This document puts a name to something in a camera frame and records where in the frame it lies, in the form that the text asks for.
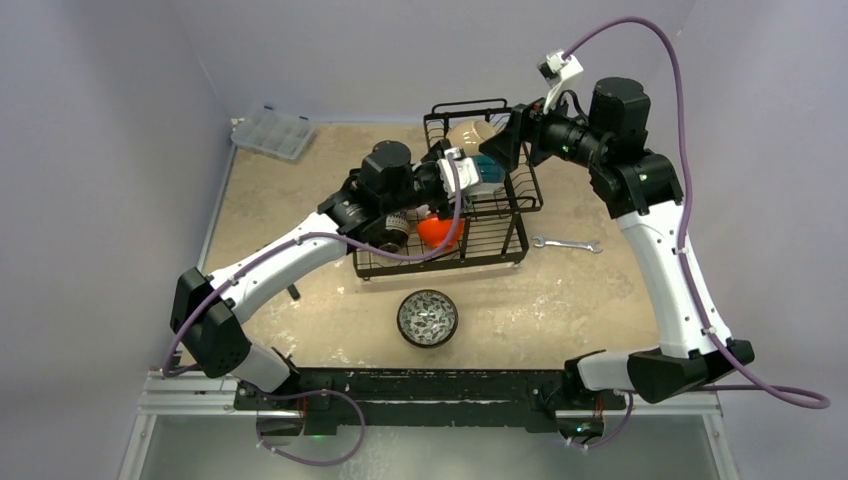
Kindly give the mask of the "clear plastic organizer box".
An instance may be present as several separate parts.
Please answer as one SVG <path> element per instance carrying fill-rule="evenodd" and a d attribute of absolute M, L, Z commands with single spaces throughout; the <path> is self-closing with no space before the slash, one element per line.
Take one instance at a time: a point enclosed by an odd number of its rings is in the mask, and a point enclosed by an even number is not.
<path fill-rule="evenodd" d="M 262 106 L 236 120 L 231 141 L 239 149 L 295 164 L 315 131 L 315 123 L 306 117 Z"/>

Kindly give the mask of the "aluminium frame rail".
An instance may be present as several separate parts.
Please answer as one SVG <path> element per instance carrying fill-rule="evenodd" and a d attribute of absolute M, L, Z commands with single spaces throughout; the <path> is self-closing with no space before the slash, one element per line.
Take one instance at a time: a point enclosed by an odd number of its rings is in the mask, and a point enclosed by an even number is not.
<path fill-rule="evenodd" d="M 704 371 L 317 369 L 145 385 L 123 479 L 733 479 Z"/>

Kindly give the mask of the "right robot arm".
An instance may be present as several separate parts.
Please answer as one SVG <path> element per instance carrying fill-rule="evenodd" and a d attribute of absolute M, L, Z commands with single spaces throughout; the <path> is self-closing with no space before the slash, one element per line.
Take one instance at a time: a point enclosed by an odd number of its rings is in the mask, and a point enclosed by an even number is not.
<path fill-rule="evenodd" d="M 543 102 L 513 107 L 506 125 L 480 146 L 511 172 L 529 146 L 537 166 L 552 156 L 586 168 L 595 194 L 626 238 L 647 287 L 659 344 L 650 350 L 600 350 L 564 364 L 561 392 L 576 407 L 619 390 L 659 403 L 750 364 L 751 343 L 737 339 L 711 305 L 681 222 L 684 193 L 671 161 L 646 148 L 651 100 L 632 79 L 596 82 L 589 114 L 549 113 Z"/>

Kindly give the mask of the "black wire dish rack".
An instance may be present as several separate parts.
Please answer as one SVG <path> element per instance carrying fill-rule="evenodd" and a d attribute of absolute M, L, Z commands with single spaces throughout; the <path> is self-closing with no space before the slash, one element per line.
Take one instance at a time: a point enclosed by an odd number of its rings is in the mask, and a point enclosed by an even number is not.
<path fill-rule="evenodd" d="M 510 111 L 504 98 L 438 103 L 423 116 L 424 138 L 432 146 L 465 120 L 486 121 L 500 129 L 508 122 Z M 493 192 L 463 199 L 461 235 L 452 249 L 425 262 L 395 261 L 357 250 L 352 256 L 356 276 L 368 281 L 401 274 L 519 265 L 531 247 L 523 215 L 537 212 L 543 206 L 537 175 L 527 154 L 528 148 L 524 146 L 519 154 L 519 166 Z"/>

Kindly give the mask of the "small hammer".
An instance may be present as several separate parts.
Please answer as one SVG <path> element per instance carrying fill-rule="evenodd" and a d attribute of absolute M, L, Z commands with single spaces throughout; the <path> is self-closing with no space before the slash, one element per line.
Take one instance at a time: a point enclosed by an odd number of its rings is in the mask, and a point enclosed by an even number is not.
<path fill-rule="evenodd" d="M 298 301 L 301 298 L 301 294 L 294 284 L 287 287 L 287 292 L 294 301 Z"/>

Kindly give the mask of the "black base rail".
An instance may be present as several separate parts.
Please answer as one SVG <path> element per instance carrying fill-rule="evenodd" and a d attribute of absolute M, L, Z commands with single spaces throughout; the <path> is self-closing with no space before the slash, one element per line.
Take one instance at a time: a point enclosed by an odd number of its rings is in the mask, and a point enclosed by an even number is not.
<path fill-rule="evenodd" d="M 234 407 L 262 416 L 292 413 L 307 435 L 333 435 L 340 426 L 513 427 L 556 433 L 565 415 L 595 420 L 621 413 L 612 391 L 577 393 L 559 369 L 306 368 L 273 395 L 237 384 Z"/>

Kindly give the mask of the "orange white bowl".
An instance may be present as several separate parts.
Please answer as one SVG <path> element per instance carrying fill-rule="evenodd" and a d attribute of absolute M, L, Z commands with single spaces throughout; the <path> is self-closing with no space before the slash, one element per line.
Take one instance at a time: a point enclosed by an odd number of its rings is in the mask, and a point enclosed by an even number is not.
<path fill-rule="evenodd" d="M 435 249 L 443 243 L 450 231 L 451 225 L 451 219 L 440 220 L 437 215 L 429 214 L 425 219 L 417 223 L 416 233 L 426 247 Z M 453 249 L 457 245 L 457 242 L 463 235 L 464 227 L 465 219 L 461 218 L 454 235 L 449 239 L 446 247 L 447 250 Z"/>

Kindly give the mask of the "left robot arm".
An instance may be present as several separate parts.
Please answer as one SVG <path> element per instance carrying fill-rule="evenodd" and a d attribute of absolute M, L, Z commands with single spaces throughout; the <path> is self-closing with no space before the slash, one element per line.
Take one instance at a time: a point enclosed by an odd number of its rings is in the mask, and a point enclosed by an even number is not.
<path fill-rule="evenodd" d="M 272 408 L 297 399 L 294 366 L 252 341 L 243 330 L 263 305 L 302 277 L 353 251 L 369 250 L 367 240 L 394 213 L 422 205 L 451 216 L 459 226 L 465 190 L 478 184 L 479 171 L 462 149 L 442 141 L 419 162 L 408 147 L 381 141 L 350 171 L 341 187 L 304 221 L 245 259 L 204 274 L 193 267 L 177 280 L 170 327 L 175 334 L 162 372 L 174 369 L 177 346 L 193 358 L 190 370 L 209 378 L 233 375 L 259 389 Z"/>

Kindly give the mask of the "silver wrench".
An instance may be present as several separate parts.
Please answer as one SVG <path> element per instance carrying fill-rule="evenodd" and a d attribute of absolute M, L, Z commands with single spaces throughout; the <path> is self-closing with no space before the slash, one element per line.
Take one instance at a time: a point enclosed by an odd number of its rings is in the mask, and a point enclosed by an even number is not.
<path fill-rule="evenodd" d="M 586 250 L 593 254 L 599 254 L 603 251 L 603 248 L 599 245 L 598 240 L 592 241 L 575 241 L 575 240 L 558 240 L 558 239 L 550 239 L 543 236 L 533 236 L 532 240 L 534 242 L 533 246 L 536 248 L 545 248 L 545 247 L 563 247 L 563 248 L 573 248 Z"/>

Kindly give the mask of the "teal white bowl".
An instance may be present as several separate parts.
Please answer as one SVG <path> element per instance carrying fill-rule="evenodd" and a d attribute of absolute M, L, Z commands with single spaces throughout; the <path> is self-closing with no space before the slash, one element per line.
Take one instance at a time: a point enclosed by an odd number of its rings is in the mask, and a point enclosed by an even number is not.
<path fill-rule="evenodd" d="M 468 196 L 492 195 L 503 188 L 506 172 L 494 159 L 485 155 L 472 156 L 471 159 L 480 173 L 481 182 L 467 191 Z"/>

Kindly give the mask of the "brown beige bowl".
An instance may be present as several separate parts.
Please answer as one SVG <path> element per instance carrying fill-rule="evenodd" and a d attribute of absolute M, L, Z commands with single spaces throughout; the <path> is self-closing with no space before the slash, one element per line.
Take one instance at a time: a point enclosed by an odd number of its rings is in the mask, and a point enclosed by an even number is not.
<path fill-rule="evenodd" d="M 378 250 L 397 254 L 406 246 L 411 232 L 407 213 L 388 214 L 372 230 L 369 244 Z"/>

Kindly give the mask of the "grey floral black bowl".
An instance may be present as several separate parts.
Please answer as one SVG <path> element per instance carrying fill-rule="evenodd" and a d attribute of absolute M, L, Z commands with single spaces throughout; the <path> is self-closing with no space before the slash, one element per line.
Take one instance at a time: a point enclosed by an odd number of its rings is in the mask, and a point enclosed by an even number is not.
<path fill-rule="evenodd" d="M 437 348 L 454 336 L 459 326 L 459 311 L 445 293 L 422 289 L 403 299 L 397 311 L 396 325 L 409 344 L 418 348 Z"/>

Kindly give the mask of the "cream beige bowl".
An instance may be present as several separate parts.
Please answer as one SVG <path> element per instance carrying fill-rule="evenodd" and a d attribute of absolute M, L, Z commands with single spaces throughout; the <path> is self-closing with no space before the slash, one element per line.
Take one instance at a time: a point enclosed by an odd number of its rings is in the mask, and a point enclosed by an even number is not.
<path fill-rule="evenodd" d="M 456 124 L 445 138 L 452 147 L 460 148 L 468 157 L 480 155 L 480 145 L 497 134 L 497 130 L 484 120 L 464 120 Z"/>

